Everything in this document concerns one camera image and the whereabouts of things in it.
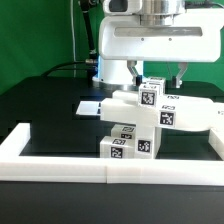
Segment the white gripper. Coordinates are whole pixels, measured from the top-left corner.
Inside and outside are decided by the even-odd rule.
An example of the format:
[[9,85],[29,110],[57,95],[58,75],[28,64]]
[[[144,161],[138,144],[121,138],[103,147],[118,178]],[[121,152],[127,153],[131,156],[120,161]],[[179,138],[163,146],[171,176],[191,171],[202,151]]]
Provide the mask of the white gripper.
[[127,62],[135,86],[142,83],[136,61],[180,62],[172,86],[180,88],[187,62],[214,62],[221,54],[224,9],[190,9],[174,17],[172,26],[142,26],[140,17],[107,16],[100,25],[99,53]]

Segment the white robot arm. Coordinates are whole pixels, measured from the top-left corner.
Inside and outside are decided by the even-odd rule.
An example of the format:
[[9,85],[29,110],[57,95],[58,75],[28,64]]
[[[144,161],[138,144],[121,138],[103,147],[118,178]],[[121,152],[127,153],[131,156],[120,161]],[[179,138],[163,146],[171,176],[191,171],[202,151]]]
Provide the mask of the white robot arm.
[[86,23],[89,10],[103,8],[97,44],[89,45],[98,60],[93,80],[104,85],[139,85],[143,63],[176,62],[175,87],[190,62],[214,62],[221,54],[224,5],[212,0],[80,0]]

